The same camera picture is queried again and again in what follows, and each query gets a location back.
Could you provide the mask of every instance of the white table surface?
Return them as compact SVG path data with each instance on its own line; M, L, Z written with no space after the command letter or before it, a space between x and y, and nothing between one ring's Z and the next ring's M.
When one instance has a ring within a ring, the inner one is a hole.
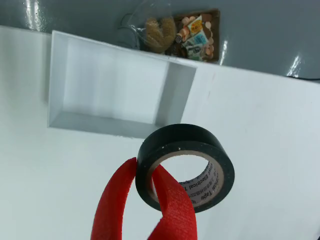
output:
M50 49L50 35L0 27L1 240L89 239L105 185L143 141L47 128ZM194 91L200 102L183 121L220 140L235 182L221 203L196 215L198 239L316 240L320 85L206 68L214 73L209 94ZM177 178L194 170L177 166L168 165ZM133 184L123 239L147 239L160 218Z

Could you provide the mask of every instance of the plastic bag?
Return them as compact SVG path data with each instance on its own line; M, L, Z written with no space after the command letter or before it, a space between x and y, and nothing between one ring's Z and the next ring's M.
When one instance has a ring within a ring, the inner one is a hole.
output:
M128 20L138 38L154 53L164 53L177 30L169 0L144 0Z

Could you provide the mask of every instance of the white box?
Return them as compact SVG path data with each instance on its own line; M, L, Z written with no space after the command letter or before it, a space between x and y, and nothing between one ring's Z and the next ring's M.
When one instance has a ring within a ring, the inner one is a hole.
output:
M48 127L146 138L181 122L196 67L53 31Z

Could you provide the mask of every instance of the tape roll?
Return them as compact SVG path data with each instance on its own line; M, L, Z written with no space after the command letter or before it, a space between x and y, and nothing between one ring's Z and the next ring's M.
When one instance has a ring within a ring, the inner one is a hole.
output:
M199 213L221 202L233 186L234 167L218 139L208 130L191 124L168 125L145 139L138 152L135 176L140 197L160 211L152 173L164 160L180 155L195 155L208 160L199 176L180 182L194 211Z

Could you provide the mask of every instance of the glossy gray surface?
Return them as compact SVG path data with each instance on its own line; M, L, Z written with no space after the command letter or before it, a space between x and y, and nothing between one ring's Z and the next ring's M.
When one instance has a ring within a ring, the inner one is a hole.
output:
M0 25L116 43L141 0L0 0ZM320 78L319 0L173 0L173 13L219 8L219 64Z

